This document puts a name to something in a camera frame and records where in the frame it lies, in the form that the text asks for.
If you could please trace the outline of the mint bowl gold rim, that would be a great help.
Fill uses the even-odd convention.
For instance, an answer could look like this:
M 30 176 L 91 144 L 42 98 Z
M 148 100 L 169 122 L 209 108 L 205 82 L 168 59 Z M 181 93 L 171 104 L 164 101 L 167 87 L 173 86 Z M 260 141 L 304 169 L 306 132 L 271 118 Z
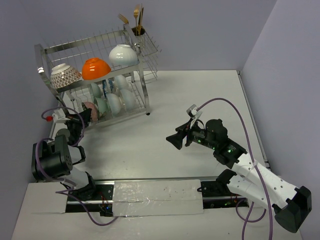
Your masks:
M 96 97 L 94 99 L 94 104 L 98 108 L 99 117 L 104 118 L 107 116 L 107 114 L 110 112 L 109 105 L 105 99 Z

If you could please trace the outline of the white bowl orange stack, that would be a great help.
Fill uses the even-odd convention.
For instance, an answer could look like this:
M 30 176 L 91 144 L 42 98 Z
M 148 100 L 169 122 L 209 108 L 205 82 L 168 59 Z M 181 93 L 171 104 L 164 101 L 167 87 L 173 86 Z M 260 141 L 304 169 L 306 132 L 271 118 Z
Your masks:
M 106 98 L 108 101 L 108 104 L 110 106 L 111 112 L 114 116 L 118 115 L 122 110 L 122 103 L 120 98 L 113 93 L 107 93 Z

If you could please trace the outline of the blue floral bowl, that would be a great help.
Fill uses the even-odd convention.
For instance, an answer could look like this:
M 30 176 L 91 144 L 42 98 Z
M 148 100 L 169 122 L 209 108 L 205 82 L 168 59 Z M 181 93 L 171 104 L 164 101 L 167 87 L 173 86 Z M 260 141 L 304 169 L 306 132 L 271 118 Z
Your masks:
M 110 94 L 115 94 L 115 92 L 117 91 L 117 87 L 113 78 L 109 78 L 107 80 L 107 89 L 107 92 Z

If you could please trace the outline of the white bowl front stack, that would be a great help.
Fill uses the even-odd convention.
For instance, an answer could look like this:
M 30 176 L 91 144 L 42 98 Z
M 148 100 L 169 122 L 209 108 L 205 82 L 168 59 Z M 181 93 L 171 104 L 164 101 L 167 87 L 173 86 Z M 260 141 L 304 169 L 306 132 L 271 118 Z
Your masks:
M 127 111 L 131 111 L 137 107 L 136 98 L 131 91 L 128 89 L 121 89 L 120 93 Z

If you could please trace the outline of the brown lattice pattern bowl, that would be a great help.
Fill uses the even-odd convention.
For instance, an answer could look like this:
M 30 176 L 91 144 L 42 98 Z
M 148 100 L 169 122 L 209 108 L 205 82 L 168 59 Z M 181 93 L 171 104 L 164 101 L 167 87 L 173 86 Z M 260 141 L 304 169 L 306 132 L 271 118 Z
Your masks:
M 61 63 L 51 69 L 50 82 L 54 89 L 64 88 L 81 80 L 82 74 L 74 67 Z

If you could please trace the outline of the white orange bottom bowl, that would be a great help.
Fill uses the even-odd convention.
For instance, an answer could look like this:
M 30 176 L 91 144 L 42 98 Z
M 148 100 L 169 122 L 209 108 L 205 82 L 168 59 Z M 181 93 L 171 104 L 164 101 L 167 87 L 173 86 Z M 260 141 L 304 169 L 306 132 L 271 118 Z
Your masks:
M 86 81 L 95 80 L 111 72 L 111 67 L 98 57 L 87 59 L 82 67 L 82 78 Z

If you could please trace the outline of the white bowl brown pattern stack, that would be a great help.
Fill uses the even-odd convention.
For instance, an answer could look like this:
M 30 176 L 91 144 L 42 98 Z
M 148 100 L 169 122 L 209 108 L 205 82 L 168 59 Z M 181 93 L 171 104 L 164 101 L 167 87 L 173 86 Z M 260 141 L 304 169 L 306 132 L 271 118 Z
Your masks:
M 139 62 L 137 53 L 127 44 L 117 44 L 110 51 L 109 60 L 122 66 L 133 66 Z

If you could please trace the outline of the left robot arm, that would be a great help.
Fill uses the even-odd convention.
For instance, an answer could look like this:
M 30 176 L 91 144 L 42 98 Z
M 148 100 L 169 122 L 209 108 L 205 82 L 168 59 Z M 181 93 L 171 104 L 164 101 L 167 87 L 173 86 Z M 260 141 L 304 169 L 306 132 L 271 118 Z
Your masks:
M 81 201 L 93 199 L 98 187 L 93 177 L 75 165 L 85 162 L 86 154 L 79 145 L 86 127 L 92 118 L 92 109 L 77 112 L 70 107 L 54 107 L 45 110 L 41 118 L 54 123 L 63 123 L 54 138 L 43 138 L 32 147 L 31 172 L 37 182 L 59 182 L 69 194 Z

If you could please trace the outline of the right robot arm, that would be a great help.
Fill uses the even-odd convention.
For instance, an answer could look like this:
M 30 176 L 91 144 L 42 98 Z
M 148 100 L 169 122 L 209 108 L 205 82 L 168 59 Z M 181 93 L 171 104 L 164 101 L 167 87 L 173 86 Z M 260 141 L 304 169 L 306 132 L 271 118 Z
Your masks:
M 200 144 L 212 149 L 214 158 L 227 167 L 218 176 L 217 190 L 221 195 L 241 195 L 271 211 L 285 230 L 299 230 L 312 210 L 312 193 L 307 187 L 286 182 L 252 159 L 245 148 L 228 137 L 221 119 L 209 120 L 204 128 L 190 119 L 175 131 L 166 140 L 178 150 L 191 143 Z

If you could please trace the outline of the stainless steel dish rack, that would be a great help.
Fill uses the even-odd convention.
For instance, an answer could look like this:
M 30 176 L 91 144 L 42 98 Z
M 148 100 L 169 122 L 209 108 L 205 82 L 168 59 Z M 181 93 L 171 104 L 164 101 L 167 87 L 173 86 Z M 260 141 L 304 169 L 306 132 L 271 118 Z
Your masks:
M 80 128 L 150 115 L 147 83 L 157 79 L 158 48 L 143 28 L 34 47 L 37 71 L 58 102 L 47 121 Z

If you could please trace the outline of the taped white cover sheet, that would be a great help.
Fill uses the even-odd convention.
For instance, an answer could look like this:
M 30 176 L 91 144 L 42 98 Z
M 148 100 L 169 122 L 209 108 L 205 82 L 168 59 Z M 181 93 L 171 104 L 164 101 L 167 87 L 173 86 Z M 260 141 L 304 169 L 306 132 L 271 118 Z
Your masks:
M 199 215 L 204 212 L 201 182 L 188 180 L 116 181 L 115 217 Z

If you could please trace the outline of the perforated steel cutlery holder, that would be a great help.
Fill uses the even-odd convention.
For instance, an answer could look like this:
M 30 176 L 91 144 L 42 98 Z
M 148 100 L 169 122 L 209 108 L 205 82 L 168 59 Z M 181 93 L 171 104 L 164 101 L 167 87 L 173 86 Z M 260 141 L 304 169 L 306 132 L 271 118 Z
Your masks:
M 136 45 L 139 45 L 138 53 L 141 55 L 146 55 L 146 40 L 145 40 L 145 34 L 141 34 L 143 30 L 137 30 L 132 29 L 130 25 L 124 24 L 123 25 L 124 30 L 124 36 L 126 43 L 134 50 L 136 51 Z

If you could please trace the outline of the gold knife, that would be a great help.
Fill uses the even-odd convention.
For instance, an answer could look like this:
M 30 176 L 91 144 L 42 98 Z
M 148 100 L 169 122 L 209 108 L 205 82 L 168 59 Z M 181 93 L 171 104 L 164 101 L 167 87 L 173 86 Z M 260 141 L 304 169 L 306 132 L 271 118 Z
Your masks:
M 141 11 L 138 19 L 138 25 L 137 25 L 137 32 L 139 35 L 141 34 L 141 29 L 142 29 L 143 13 L 144 13 L 144 8 L 141 7 Z

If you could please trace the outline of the gold fork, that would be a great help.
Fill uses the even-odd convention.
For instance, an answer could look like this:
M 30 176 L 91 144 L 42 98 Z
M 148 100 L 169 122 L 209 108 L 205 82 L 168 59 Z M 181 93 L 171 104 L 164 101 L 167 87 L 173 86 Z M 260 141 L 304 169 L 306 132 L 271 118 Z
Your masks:
M 137 27 L 138 27 L 138 16 L 139 16 L 139 12 L 140 12 L 140 4 L 137 4 L 134 8 L 133 11 L 133 17 L 135 19 L 135 30 L 137 31 Z

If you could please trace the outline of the black mounting rail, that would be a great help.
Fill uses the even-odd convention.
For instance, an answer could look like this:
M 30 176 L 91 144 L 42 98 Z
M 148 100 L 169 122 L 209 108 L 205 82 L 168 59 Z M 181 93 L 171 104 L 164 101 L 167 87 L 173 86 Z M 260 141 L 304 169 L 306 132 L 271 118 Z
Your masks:
M 248 207 L 215 179 L 157 179 L 99 181 L 88 200 L 68 197 L 66 212 L 88 209 L 102 217 L 199 215 L 205 209 Z

